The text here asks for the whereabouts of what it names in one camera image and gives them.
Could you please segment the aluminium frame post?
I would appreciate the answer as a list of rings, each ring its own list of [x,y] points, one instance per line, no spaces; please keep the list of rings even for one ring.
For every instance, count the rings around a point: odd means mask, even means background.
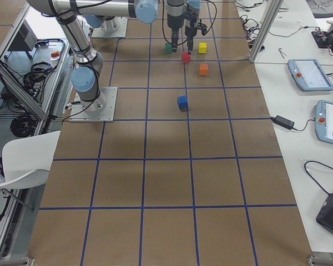
[[[267,34],[276,18],[276,15],[283,3],[283,0],[269,0],[263,16],[260,20],[260,30],[258,36],[255,38],[253,46],[250,50],[249,62],[254,63],[258,56],[261,47],[264,44]]]

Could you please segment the metal allen key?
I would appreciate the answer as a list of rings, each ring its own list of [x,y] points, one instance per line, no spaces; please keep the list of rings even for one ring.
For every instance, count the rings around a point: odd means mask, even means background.
[[[280,55],[282,56],[283,59],[285,59],[286,54],[282,51],[281,48],[278,49]]]

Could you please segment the red wooden block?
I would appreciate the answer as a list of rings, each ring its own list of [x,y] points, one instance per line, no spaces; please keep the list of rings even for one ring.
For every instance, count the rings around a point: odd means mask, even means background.
[[[181,60],[184,64],[190,63],[191,55],[188,52],[182,52]]]

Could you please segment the blue wooden block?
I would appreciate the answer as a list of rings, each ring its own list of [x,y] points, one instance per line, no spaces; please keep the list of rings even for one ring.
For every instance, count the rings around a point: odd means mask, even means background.
[[[188,98],[186,95],[181,95],[177,97],[177,105],[179,110],[185,111],[188,110]]]

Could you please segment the blue teach pendant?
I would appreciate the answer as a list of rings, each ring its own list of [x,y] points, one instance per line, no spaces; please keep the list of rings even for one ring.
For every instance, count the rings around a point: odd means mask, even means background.
[[[333,144],[333,102],[320,100],[315,106],[315,132],[320,141]]]
[[[302,91],[333,91],[333,84],[316,59],[290,59],[287,67]]]

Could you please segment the grey control box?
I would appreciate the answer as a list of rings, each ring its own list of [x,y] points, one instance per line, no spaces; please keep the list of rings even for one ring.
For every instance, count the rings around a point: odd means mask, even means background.
[[[13,42],[9,46],[5,58],[9,58],[12,52],[25,52],[32,59],[36,53],[37,36],[26,20],[21,24]]]

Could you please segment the white plastic chair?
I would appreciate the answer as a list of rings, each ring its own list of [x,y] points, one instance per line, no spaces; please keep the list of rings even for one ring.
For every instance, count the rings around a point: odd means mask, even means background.
[[[60,131],[16,139],[2,150],[5,181],[0,188],[26,189],[47,183]]]

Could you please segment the yellow wooden block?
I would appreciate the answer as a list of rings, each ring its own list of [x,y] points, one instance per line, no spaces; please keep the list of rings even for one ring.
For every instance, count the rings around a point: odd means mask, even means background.
[[[198,53],[199,54],[205,54],[207,52],[207,43],[200,42],[198,46]]]

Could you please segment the orange wooden block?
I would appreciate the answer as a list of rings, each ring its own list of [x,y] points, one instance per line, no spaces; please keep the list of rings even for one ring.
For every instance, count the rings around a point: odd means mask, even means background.
[[[199,75],[200,76],[207,76],[208,70],[209,70],[208,64],[202,63],[199,65]]]

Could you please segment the upper blue teach pendant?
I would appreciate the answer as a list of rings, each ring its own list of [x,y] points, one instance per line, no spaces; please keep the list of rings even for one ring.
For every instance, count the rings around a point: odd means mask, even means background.
[[[287,67],[302,91],[333,91],[333,84],[316,59],[290,59]]]

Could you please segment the lower blue teach pendant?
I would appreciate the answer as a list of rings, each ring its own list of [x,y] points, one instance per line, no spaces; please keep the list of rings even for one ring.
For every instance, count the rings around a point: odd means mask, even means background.
[[[315,106],[315,132],[320,141],[333,144],[333,102],[320,100]]]

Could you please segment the black power adapter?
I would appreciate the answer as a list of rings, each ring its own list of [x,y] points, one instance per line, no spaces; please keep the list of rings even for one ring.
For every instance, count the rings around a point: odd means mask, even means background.
[[[271,120],[273,123],[281,126],[281,127],[284,127],[288,130],[292,130],[294,128],[294,122],[285,118],[285,117],[282,117],[280,115],[276,115],[275,117],[271,117]]]

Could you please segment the orange snack packet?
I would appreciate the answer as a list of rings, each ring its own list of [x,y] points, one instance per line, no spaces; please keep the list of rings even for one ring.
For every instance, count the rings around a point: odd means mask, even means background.
[[[58,50],[54,51],[51,53],[51,60],[54,61],[54,60],[58,60],[60,57],[60,52]]]

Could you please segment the green wooden block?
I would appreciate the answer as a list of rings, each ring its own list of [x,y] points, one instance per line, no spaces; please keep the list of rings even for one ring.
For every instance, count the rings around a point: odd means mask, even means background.
[[[170,43],[164,44],[164,52],[165,54],[171,54],[173,52],[172,46]]]

